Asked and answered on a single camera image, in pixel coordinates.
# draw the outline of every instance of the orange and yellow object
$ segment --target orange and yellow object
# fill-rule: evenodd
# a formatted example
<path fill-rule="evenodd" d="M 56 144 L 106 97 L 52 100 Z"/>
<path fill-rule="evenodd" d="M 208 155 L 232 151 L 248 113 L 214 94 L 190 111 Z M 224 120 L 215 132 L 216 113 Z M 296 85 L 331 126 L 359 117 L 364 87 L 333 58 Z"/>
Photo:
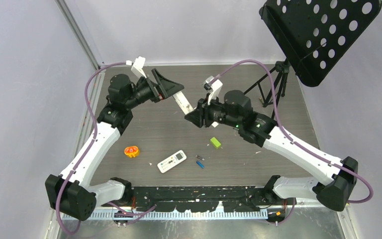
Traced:
<path fill-rule="evenodd" d="M 140 150 L 138 149 L 137 146 L 129 146 L 125 148 L 124 153 L 126 156 L 130 158 L 135 158 L 138 155 L 140 155 Z"/>

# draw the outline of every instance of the green block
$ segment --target green block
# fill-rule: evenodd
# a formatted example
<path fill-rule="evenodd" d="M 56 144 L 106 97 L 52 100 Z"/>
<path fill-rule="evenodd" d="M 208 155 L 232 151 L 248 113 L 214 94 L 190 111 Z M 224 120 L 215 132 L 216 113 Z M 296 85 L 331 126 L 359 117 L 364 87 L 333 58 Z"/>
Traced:
<path fill-rule="evenodd" d="M 211 138 L 211 139 L 210 139 L 210 142 L 211 142 L 211 144 L 213 144 L 213 146 L 214 146 L 215 148 L 220 148 L 220 146 L 222 145 L 222 144 L 219 142 L 219 140 L 217 140 L 217 138 L 215 138 L 215 137 Z"/>

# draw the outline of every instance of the wooden table surface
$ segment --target wooden table surface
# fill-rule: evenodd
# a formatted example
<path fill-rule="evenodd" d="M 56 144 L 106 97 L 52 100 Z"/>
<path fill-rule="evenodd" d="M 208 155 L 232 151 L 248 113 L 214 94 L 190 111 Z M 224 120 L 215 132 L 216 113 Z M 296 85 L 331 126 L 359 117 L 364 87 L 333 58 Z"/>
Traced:
<path fill-rule="evenodd" d="M 183 93 L 195 107 L 198 99 L 205 96 L 203 81 L 215 76 L 227 68 L 225 65 L 206 66 L 160 66 L 158 71 L 167 79 L 185 86 Z M 151 74 L 153 67 L 145 67 Z M 131 81 L 137 78 L 129 68 L 108 69 L 99 97 L 97 113 L 106 103 L 105 97 L 109 80 L 117 74 L 127 74 Z M 255 65 L 242 65 L 221 78 L 223 96 L 227 91 L 239 89 L 245 91 L 256 82 L 264 71 Z M 268 80 L 262 83 L 267 94 L 270 89 Z M 256 87 L 247 94 L 255 111 L 270 115 L 273 107 L 263 108 L 259 101 L 260 93 Z M 307 115 L 305 103 L 291 69 L 286 96 L 281 98 L 279 114 L 283 125 L 300 139 L 314 145 L 317 140 Z M 106 182 L 111 177 L 128 180 L 134 186 L 209 186 L 209 185 L 265 185 L 272 175 L 286 177 L 306 177 L 309 174 L 284 157 L 244 141 L 231 127 L 219 125 L 217 128 L 197 128 L 184 119 L 184 114 L 174 99 L 159 103 L 146 102 L 133 109 L 134 118 L 124 135 L 112 146 L 96 170 L 92 185 Z M 216 137 L 222 148 L 215 149 L 210 139 Z M 136 145 L 140 149 L 137 158 L 128 158 L 124 148 Z M 187 160 L 162 174 L 157 163 L 183 150 Z M 205 158 L 205 168 L 196 164 L 195 155 Z"/>

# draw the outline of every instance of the white wall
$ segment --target white wall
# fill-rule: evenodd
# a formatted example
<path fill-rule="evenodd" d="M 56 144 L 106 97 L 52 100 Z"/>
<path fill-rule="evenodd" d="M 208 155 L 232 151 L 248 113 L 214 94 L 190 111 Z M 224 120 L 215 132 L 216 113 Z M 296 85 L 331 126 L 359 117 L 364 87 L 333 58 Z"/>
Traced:
<path fill-rule="evenodd" d="M 49 223 L 45 179 L 72 160 L 92 72 L 54 1 L 0 1 L 0 239 Z"/>
<path fill-rule="evenodd" d="M 283 60 L 258 11 L 265 0 L 67 0 L 105 64 Z"/>
<path fill-rule="evenodd" d="M 373 186 L 368 203 L 353 205 L 361 238 L 382 238 L 382 10 L 317 88 L 303 88 L 321 147 L 352 156 Z M 359 182 L 352 199 L 364 198 Z"/>

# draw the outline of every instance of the remote control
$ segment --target remote control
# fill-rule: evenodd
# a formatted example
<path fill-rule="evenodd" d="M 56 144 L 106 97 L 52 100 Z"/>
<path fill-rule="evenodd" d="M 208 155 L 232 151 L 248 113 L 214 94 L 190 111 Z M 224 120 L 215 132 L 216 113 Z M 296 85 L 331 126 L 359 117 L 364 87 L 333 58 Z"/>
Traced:
<path fill-rule="evenodd" d="M 171 168 L 177 166 L 181 162 L 187 159 L 187 156 L 182 150 L 179 150 L 178 152 L 172 154 L 162 162 L 157 164 L 157 167 L 159 168 L 161 173 L 166 173 Z"/>

